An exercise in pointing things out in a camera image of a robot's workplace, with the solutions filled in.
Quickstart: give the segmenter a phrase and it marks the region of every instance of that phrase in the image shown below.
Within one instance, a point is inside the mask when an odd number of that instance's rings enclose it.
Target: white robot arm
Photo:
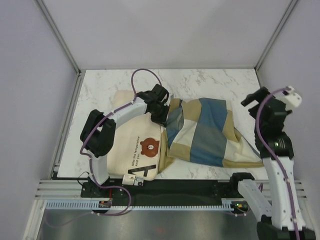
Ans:
[[[107,156],[105,155],[114,144],[116,129],[127,121],[146,113],[151,113],[151,120],[154,123],[165,127],[169,111],[169,106],[167,105],[168,98],[168,91],[159,84],[156,84],[151,91],[137,93],[135,101],[120,106],[117,112],[113,112],[101,124],[101,130],[95,130],[88,140],[85,149],[94,154],[94,157],[92,157],[92,170],[98,184],[102,185],[109,178],[106,164]],[[82,142],[86,140],[89,133],[104,117],[104,113],[96,109],[89,114],[80,135]]]
[[[230,182],[233,189],[237,190],[250,206],[258,222],[257,233],[260,240],[315,240],[315,233],[306,228],[299,207],[293,174],[293,147],[290,138],[283,132],[286,116],[301,104],[302,98],[291,86],[283,93],[285,96],[271,97],[265,104],[259,123],[261,126],[259,133],[275,153],[278,161],[262,144],[255,130],[255,145],[260,151],[268,175],[272,205],[258,189],[250,173],[234,173]],[[256,118],[261,102],[268,95],[269,91],[262,87],[248,95],[241,104],[247,106],[253,101],[259,102],[249,109],[250,115]]]

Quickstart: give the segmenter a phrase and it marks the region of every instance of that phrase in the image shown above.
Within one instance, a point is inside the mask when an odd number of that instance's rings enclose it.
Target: white tag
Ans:
[[[144,185],[144,178],[141,176],[135,176],[134,185],[135,186],[143,186]]]
[[[123,185],[133,185],[135,184],[136,176],[133,174],[125,174],[123,176],[122,184]]]

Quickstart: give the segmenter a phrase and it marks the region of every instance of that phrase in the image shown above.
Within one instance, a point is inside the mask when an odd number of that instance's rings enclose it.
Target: white wall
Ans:
[[[0,239],[22,239],[76,74],[32,0],[0,1]]]
[[[320,226],[320,1],[300,1],[260,70],[270,90],[292,85],[302,104],[287,117],[295,176],[302,180]]]
[[[254,67],[290,0],[44,0],[81,69]]]

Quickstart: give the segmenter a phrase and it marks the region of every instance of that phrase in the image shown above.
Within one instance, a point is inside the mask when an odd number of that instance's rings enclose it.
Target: white marble tabletop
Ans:
[[[71,127],[64,146],[58,177],[77,178],[89,170],[86,156],[80,155],[80,133],[88,114],[93,109],[107,112],[118,90],[131,90],[131,74],[134,70],[87,70],[74,111]],[[175,98],[214,98],[232,102],[235,127],[254,146],[254,119],[248,108],[240,102],[247,94],[259,88],[254,69],[160,69],[153,70],[163,86]],[[155,77],[146,71],[139,71],[134,77],[136,90],[151,90],[157,83]],[[232,173],[250,172],[257,180],[267,180],[264,167],[222,168],[195,164],[176,159],[157,179],[216,179],[227,180]]]

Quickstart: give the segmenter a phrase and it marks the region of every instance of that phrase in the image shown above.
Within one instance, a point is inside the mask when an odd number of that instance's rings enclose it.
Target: bear cartoon print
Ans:
[[[141,144],[141,155],[146,155],[149,158],[153,158],[158,154],[159,141],[148,137],[144,141],[140,142]]]

